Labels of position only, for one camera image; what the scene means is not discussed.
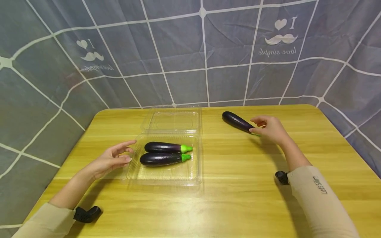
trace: gray curtain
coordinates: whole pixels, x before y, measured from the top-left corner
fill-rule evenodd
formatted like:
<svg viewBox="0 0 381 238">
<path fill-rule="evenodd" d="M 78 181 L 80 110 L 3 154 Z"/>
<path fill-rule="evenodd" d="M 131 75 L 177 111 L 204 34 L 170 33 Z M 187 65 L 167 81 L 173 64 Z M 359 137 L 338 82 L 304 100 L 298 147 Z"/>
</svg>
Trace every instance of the gray curtain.
<svg viewBox="0 0 381 238">
<path fill-rule="evenodd" d="M 311 104 L 380 176 L 380 10 L 379 0 L 0 1 L 0 237 L 107 108 Z"/>
</svg>

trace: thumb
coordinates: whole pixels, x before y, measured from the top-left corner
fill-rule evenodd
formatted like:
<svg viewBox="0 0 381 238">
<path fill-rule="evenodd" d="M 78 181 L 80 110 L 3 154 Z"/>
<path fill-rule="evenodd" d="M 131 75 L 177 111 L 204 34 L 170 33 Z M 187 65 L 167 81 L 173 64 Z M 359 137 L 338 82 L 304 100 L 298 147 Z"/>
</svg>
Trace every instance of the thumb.
<svg viewBox="0 0 381 238">
<path fill-rule="evenodd" d="M 257 134 L 257 135 L 263 135 L 264 132 L 265 132 L 265 129 L 262 129 L 262 128 L 259 128 L 259 127 L 253 127 L 253 128 L 250 128 L 249 131 L 251 133 L 254 133 L 254 134 Z"/>
<path fill-rule="evenodd" d="M 112 158 L 112 165 L 125 165 L 131 161 L 131 157 L 129 155 L 120 155 L 118 158 Z"/>
</svg>

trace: wrist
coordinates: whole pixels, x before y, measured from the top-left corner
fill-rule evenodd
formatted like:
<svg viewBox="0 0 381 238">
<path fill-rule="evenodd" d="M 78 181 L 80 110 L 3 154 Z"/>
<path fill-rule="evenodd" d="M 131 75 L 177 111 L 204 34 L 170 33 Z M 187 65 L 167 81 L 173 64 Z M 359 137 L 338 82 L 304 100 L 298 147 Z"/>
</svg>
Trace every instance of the wrist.
<svg viewBox="0 0 381 238">
<path fill-rule="evenodd" d="M 281 138 L 278 145 L 283 149 L 284 147 L 287 147 L 293 143 L 294 143 L 294 140 L 288 134 L 286 134 Z"/>
<path fill-rule="evenodd" d="M 86 171 L 85 168 L 76 173 L 72 179 L 89 185 L 91 185 L 96 180 L 93 174 Z"/>
</svg>

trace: forearm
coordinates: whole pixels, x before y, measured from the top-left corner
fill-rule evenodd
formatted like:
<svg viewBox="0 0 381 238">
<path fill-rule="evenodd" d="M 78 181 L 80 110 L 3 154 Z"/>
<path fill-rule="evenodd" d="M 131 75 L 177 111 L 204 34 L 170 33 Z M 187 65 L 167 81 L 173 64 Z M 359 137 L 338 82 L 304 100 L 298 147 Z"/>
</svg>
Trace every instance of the forearm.
<svg viewBox="0 0 381 238">
<path fill-rule="evenodd" d="M 73 210 L 93 182 L 94 178 L 81 170 L 49 201 L 49 203 L 58 208 Z"/>
<path fill-rule="evenodd" d="M 359 237 L 341 202 L 316 167 L 299 167 L 288 173 L 288 181 L 314 238 Z"/>
<path fill-rule="evenodd" d="M 285 154 L 288 170 L 293 171 L 302 166 L 312 165 L 301 152 L 298 145 L 288 135 L 279 144 Z"/>
<path fill-rule="evenodd" d="M 63 238 L 74 223 L 75 211 L 44 204 L 12 238 Z"/>
</svg>

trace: hand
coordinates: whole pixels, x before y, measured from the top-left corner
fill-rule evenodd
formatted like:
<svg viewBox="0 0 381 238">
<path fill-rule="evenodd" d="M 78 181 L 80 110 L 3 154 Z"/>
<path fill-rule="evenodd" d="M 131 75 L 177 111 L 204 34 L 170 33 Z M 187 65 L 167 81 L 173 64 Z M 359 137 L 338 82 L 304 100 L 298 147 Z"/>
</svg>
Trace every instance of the hand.
<svg viewBox="0 0 381 238">
<path fill-rule="evenodd" d="M 129 145 L 136 143 L 136 140 L 126 141 L 108 148 L 96 160 L 84 167 L 80 172 L 91 176 L 93 180 L 100 179 L 114 169 L 125 167 L 130 161 L 129 155 L 121 155 L 124 152 L 133 153 L 134 150 Z"/>
<path fill-rule="evenodd" d="M 278 145 L 290 138 L 282 123 L 276 117 L 261 115 L 253 117 L 250 121 L 257 125 L 256 128 L 251 128 L 250 132 L 265 136 Z"/>
</svg>

